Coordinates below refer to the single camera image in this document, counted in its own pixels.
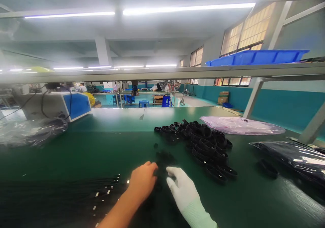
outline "window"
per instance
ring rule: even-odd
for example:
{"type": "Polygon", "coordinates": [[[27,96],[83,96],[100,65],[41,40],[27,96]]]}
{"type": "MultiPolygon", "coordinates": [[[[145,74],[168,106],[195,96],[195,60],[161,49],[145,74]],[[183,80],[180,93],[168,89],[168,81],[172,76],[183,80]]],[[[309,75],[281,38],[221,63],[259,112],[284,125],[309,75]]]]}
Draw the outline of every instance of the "window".
{"type": "Polygon", "coordinates": [[[193,53],[191,53],[190,67],[201,67],[203,55],[203,47],[198,48],[193,53]]]}
{"type": "Polygon", "coordinates": [[[270,4],[225,32],[221,56],[249,49],[260,50],[274,7],[275,3],[270,4]]]}
{"type": "Polygon", "coordinates": [[[274,7],[272,3],[245,21],[238,48],[264,40],[274,7]]]}
{"type": "Polygon", "coordinates": [[[249,86],[251,77],[217,78],[215,86],[249,86]]]}
{"type": "Polygon", "coordinates": [[[198,85],[199,84],[199,79],[189,79],[187,80],[188,84],[194,84],[194,85],[198,85]]]}
{"type": "Polygon", "coordinates": [[[243,23],[239,24],[235,28],[231,29],[230,32],[225,34],[221,54],[227,54],[237,49],[242,26],[243,23]]]}

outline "cardboard box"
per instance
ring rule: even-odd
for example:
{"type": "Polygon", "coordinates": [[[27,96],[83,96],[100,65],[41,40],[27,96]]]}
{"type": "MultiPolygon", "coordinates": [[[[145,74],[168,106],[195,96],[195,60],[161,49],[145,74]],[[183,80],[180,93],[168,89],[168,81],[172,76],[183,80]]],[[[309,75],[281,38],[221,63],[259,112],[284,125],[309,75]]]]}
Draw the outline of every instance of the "cardboard box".
{"type": "Polygon", "coordinates": [[[153,103],[156,103],[156,104],[162,104],[162,98],[163,98],[164,96],[162,95],[162,96],[154,96],[154,98],[153,98],[153,103]]]}
{"type": "Polygon", "coordinates": [[[222,105],[222,103],[227,103],[228,97],[229,97],[228,91],[220,92],[219,97],[218,97],[218,104],[222,105]]]}

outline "factory floor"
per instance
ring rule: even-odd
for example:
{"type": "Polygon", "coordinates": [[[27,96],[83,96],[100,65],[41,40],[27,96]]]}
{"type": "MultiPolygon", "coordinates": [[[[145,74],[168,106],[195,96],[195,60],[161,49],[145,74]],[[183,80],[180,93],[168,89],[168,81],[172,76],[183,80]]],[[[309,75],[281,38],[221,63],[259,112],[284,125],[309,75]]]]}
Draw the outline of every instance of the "factory floor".
{"type": "MultiPolygon", "coordinates": [[[[209,107],[209,106],[217,106],[216,102],[208,101],[205,99],[200,99],[196,97],[184,96],[185,105],[182,105],[180,102],[183,98],[183,94],[176,93],[176,100],[172,97],[172,103],[174,107],[209,107]]],[[[102,103],[102,108],[117,108],[116,103],[113,104],[113,95],[95,95],[95,99],[99,100],[102,103]]],[[[148,100],[150,103],[150,107],[161,108],[161,105],[152,105],[153,95],[144,95],[140,94],[135,97],[135,103],[132,105],[123,105],[124,108],[137,108],[139,107],[139,101],[148,100]]]]}

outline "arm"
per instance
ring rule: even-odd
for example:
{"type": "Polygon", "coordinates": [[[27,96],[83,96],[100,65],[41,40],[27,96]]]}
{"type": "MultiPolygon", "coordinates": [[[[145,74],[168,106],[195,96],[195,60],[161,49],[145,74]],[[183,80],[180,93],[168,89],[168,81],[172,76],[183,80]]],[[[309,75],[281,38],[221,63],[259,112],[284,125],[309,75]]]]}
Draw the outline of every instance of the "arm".
{"type": "Polygon", "coordinates": [[[177,184],[170,177],[167,178],[167,184],[178,209],[191,228],[217,228],[217,223],[205,211],[195,185],[186,173],[181,168],[167,167],[166,170],[169,176],[176,177],[177,184]]]}
{"type": "Polygon", "coordinates": [[[139,206],[153,190],[157,180],[157,177],[153,176],[156,169],[158,169],[156,163],[148,161],[132,171],[128,189],[97,228],[128,227],[139,206]]]}

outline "pink plastic bag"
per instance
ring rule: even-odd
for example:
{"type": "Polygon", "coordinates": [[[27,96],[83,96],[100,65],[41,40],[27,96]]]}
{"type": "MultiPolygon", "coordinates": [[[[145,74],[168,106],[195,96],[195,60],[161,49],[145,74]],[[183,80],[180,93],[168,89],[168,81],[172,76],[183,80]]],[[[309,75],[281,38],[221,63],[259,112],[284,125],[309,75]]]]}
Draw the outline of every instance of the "pink plastic bag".
{"type": "Polygon", "coordinates": [[[266,122],[241,117],[202,116],[209,127],[227,134],[236,135],[275,135],[285,133],[285,129],[266,122]]]}

